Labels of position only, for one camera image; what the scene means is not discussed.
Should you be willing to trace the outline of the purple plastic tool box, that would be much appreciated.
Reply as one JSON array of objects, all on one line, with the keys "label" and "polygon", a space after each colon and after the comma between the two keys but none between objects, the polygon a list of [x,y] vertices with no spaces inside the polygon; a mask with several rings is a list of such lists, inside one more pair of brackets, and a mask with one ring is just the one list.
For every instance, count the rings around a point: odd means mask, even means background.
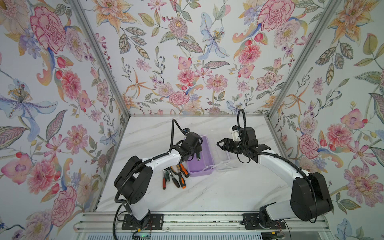
[{"label": "purple plastic tool box", "polygon": [[187,170],[191,177],[210,175],[213,171],[228,172],[236,170],[239,165],[236,163],[236,155],[221,150],[217,143],[207,136],[202,135],[202,151],[200,160],[194,155],[193,159],[187,161]]}]

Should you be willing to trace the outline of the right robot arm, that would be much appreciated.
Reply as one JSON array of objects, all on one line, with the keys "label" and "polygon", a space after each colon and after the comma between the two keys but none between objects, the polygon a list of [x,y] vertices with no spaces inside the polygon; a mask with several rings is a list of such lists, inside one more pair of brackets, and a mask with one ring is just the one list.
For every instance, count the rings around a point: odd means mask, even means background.
[{"label": "right robot arm", "polygon": [[269,146],[259,144],[253,128],[232,127],[232,138],[217,142],[223,151],[243,155],[281,178],[291,188],[287,201],[265,205],[259,210],[259,222],[269,224],[283,219],[298,218],[304,222],[333,210],[325,177],[310,173],[276,154]]}]

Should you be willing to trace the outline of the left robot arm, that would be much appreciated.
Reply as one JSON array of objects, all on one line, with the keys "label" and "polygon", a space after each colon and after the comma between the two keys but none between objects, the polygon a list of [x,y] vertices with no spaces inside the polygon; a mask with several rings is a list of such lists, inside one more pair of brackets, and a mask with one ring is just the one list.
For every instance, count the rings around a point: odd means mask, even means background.
[{"label": "left robot arm", "polygon": [[137,221],[150,215],[144,200],[153,173],[181,164],[202,150],[203,139],[200,135],[189,132],[169,152],[154,157],[140,159],[131,157],[114,181],[117,189],[114,201],[123,204],[126,211]]}]

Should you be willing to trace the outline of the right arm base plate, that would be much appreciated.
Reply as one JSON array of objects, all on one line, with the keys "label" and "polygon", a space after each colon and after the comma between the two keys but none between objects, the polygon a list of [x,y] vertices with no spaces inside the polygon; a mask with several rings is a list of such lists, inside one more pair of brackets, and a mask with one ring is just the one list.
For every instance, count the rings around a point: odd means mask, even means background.
[{"label": "right arm base plate", "polygon": [[286,224],[283,220],[272,221],[266,215],[259,213],[242,214],[243,220],[241,225],[245,226],[246,230],[285,230]]}]

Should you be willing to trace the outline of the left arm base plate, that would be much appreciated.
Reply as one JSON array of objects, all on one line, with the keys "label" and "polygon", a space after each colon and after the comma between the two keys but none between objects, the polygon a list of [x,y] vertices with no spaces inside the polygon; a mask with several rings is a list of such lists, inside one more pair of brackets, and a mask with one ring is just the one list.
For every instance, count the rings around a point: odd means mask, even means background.
[{"label": "left arm base plate", "polygon": [[142,220],[126,214],[122,223],[122,230],[162,230],[164,214],[147,214]]}]

